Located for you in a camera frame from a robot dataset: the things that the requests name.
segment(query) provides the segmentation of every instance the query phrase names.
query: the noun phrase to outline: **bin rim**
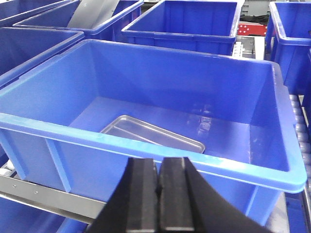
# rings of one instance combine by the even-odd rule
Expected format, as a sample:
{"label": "bin rim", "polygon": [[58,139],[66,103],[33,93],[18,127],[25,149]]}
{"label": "bin rim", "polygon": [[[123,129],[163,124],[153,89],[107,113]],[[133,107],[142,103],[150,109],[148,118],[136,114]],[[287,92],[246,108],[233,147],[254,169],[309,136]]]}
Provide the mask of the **bin rim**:
{"label": "bin rim", "polygon": [[79,40],[83,39],[84,33],[78,32],[78,31],[60,31],[60,30],[54,30],[54,29],[39,29],[39,28],[12,28],[12,27],[3,27],[0,28],[0,31],[3,30],[22,30],[22,31],[46,31],[46,32],[57,32],[57,33],[72,33],[73,35],[66,40],[50,47],[49,49],[39,53],[35,57],[23,62],[22,64],[14,67],[13,69],[0,74],[0,89],[1,87],[5,86],[12,80],[18,78],[22,74],[26,73],[36,65],[44,62],[45,60],[49,59],[59,51],[65,49],[66,47],[78,42]]}
{"label": "bin rim", "polygon": [[[153,31],[137,31],[131,30],[130,28],[136,23],[140,22],[144,17],[150,14],[155,8],[167,1],[174,2],[223,2],[236,4],[236,9],[233,17],[233,24],[231,25],[229,35],[204,35],[204,34],[190,34],[190,33],[165,33],[165,32],[153,32]],[[197,40],[197,41],[211,41],[211,42],[222,42],[222,43],[234,43],[236,41],[237,28],[239,24],[241,14],[241,6],[239,1],[230,0],[162,0],[156,5],[151,7],[149,10],[141,14],[138,18],[133,20],[131,23],[126,25],[122,30],[122,34],[125,36],[132,37],[144,37],[144,38],[155,38],[155,39],[178,39],[178,40]]]}
{"label": "bin rim", "polygon": [[250,183],[274,190],[280,190],[289,193],[298,193],[304,189],[307,175],[304,163],[301,158],[301,151],[294,131],[294,113],[289,102],[289,93],[286,86],[283,85],[279,65],[270,61],[258,61],[255,59],[237,59],[225,55],[216,55],[194,51],[184,51],[168,48],[158,48],[153,46],[133,45],[111,41],[84,40],[62,54],[54,56],[46,62],[40,64],[35,69],[20,77],[11,85],[0,90],[0,96],[6,92],[21,85],[23,82],[31,79],[39,70],[44,70],[54,63],[63,59],[68,53],[78,50],[80,47],[89,46],[92,43],[110,44],[112,46],[134,47],[136,49],[161,50],[174,52],[177,54],[192,54],[193,56],[207,56],[215,59],[231,59],[252,63],[261,63],[271,66],[273,73],[273,84],[275,98],[278,106],[278,118],[280,122],[281,134],[284,141],[288,161],[288,171],[267,168],[243,162],[238,162],[226,158],[204,155],[204,160],[197,159],[198,153],[168,148],[164,146],[153,145],[146,142],[135,141],[127,138],[116,137],[112,135],[90,132],[69,126],[48,123],[44,121],[23,118],[19,116],[0,113],[0,128],[15,132],[35,135],[56,141],[80,145],[103,151],[113,151],[118,154],[130,157],[139,157],[135,152],[146,154],[146,157],[154,158],[157,162],[162,161],[164,156],[168,157],[189,157],[196,168],[205,174],[211,174],[219,177],[225,177],[244,183]]}
{"label": "bin rim", "polygon": [[[30,13],[41,14],[42,12],[44,12],[47,9],[53,9],[53,8],[55,8],[57,6],[62,6],[62,5],[66,4],[66,3],[69,3],[71,1],[72,0],[59,0],[57,2],[48,4],[48,5],[45,5],[45,6],[34,8],[32,10],[25,11],[25,12],[22,12],[22,13],[17,14],[17,15],[13,15],[13,16],[10,16],[10,17],[7,17],[7,18],[0,19],[0,26],[4,25],[4,24],[8,24],[8,23],[10,23],[12,25],[14,22],[16,22],[16,20],[20,20],[21,18],[26,17]],[[5,2],[2,2],[1,4],[10,4],[11,2],[12,1],[5,1]]]}
{"label": "bin rim", "polygon": [[136,8],[138,8],[138,7],[140,7],[141,5],[144,4],[144,0],[120,0],[120,1],[135,1],[135,3],[132,4],[129,7],[126,7],[125,9],[123,9],[122,11],[120,11],[119,13],[117,13],[114,16],[112,16],[110,19],[104,21],[103,23],[101,23],[100,25],[98,25],[97,27],[95,27],[93,29],[37,26],[37,25],[27,25],[27,24],[24,24],[29,19],[40,17],[41,15],[48,14],[49,12],[51,12],[53,10],[57,10],[57,9],[59,9],[61,7],[67,6],[69,4],[73,4],[74,2],[80,2],[80,0],[71,0],[67,4],[55,7],[53,9],[45,11],[45,12],[43,12],[41,14],[38,14],[36,16],[30,17],[28,19],[25,19],[25,20],[22,20],[22,21],[20,21],[18,23],[15,23],[15,24],[13,24],[13,27],[22,27],[22,28],[36,27],[36,28],[48,28],[48,29],[57,29],[57,30],[68,30],[68,31],[82,31],[82,32],[84,32],[85,35],[96,35],[96,34],[102,32],[103,30],[105,30],[107,27],[109,27],[113,23],[117,22],[120,18],[124,17],[125,15],[130,13],[131,11],[134,11]]}
{"label": "bin rim", "polygon": [[276,37],[280,44],[294,46],[311,46],[311,38],[288,37],[285,33],[277,5],[280,4],[311,4],[311,2],[270,2],[269,8],[271,12],[272,22],[276,31]]}

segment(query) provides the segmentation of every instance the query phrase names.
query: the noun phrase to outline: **plastic storage bin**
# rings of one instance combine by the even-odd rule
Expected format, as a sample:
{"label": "plastic storage bin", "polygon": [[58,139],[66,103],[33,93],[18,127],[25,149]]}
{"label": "plastic storage bin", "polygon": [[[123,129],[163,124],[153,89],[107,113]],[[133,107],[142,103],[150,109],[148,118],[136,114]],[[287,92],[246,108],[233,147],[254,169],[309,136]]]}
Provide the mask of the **plastic storage bin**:
{"label": "plastic storage bin", "polygon": [[86,224],[11,200],[0,199],[1,233],[82,233]]}
{"label": "plastic storage bin", "polygon": [[83,31],[86,38],[126,42],[121,29],[140,15],[143,0],[120,0],[113,16],[93,29],[67,27],[80,1],[73,1],[15,24],[15,27]]}
{"label": "plastic storage bin", "polygon": [[83,32],[0,28],[0,88],[83,37]]}
{"label": "plastic storage bin", "polygon": [[311,48],[311,2],[271,2],[266,42],[291,94],[305,94]]}
{"label": "plastic storage bin", "polygon": [[[185,156],[264,224],[279,194],[306,181],[288,90],[268,61],[85,40],[2,89],[0,112],[0,142],[22,179],[90,198],[108,200],[128,157]],[[99,133],[121,115],[206,149]]]}
{"label": "plastic storage bin", "polygon": [[62,5],[68,0],[11,0],[0,3],[0,27],[10,27],[23,19]]}
{"label": "plastic storage bin", "polygon": [[230,55],[240,11],[237,2],[163,0],[122,33],[132,44]]}

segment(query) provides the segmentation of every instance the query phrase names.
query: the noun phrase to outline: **blue plastic bin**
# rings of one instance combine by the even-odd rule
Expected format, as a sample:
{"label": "blue plastic bin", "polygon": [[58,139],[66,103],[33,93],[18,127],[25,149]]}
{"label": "blue plastic bin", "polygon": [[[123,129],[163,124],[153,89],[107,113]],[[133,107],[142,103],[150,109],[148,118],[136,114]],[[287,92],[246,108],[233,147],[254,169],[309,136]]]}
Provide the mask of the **blue plastic bin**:
{"label": "blue plastic bin", "polygon": [[[90,198],[108,200],[128,157],[187,156],[264,224],[279,194],[306,181],[288,90],[268,61],[85,40],[2,89],[0,112],[0,142],[22,179]],[[99,133],[121,115],[205,152]]]}
{"label": "blue plastic bin", "polygon": [[82,233],[86,224],[0,198],[1,233]]}
{"label": "blue plastic bin", "polygon": [[126,42],[127,38],[121,34],[121,29],[140,16],[143,0],[120,0],[113,16],[93,29],[69,28],[67,25],[79,4],[80,1],[70,2],[16,23],[14,26],[83,31],[86,39]]}
{"label": "blue plastic bin", "polygon": [[237,2],[163,0],[122,33],[132,44],[230,55],[240,12]]}
{"label": "blue plastic bin", "polygon": [[270,60],[279,63],[289,92],[304,95],[309,79],[311,2],[271,2],[270,11],[266,35]]}
{"label": "blue plastic bin", "polygon": [[23,19],[62,5],[68,0],[11,0],[0,3],[0,27],[10,27]]}
{"label": "blue plastic bin", "polygon": [[0,88],[83,37],[83,32],[0,28]]}

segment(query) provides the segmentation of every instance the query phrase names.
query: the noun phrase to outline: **metal tray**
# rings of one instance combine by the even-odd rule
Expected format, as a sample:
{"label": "metal tray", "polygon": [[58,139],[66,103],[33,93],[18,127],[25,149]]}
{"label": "metal tray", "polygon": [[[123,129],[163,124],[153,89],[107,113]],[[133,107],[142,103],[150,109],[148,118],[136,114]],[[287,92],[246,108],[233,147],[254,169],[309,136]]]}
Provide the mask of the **metal tray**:
{"label": "metal tray", "polygon": [[101,133],[197,153],[203,153],[205,150],[201,142],[127,115],[116,118]]}

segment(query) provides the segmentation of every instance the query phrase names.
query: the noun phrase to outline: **red object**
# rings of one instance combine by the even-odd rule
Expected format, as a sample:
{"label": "red object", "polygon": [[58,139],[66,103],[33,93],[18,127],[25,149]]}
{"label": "red object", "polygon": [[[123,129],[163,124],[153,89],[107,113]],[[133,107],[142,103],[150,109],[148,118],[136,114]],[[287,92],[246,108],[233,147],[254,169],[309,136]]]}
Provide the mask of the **red object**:
{"label": "red object", "polygon": [[239,23],[238,35],[261,35],[266,36],[267,25],[256,23]]}

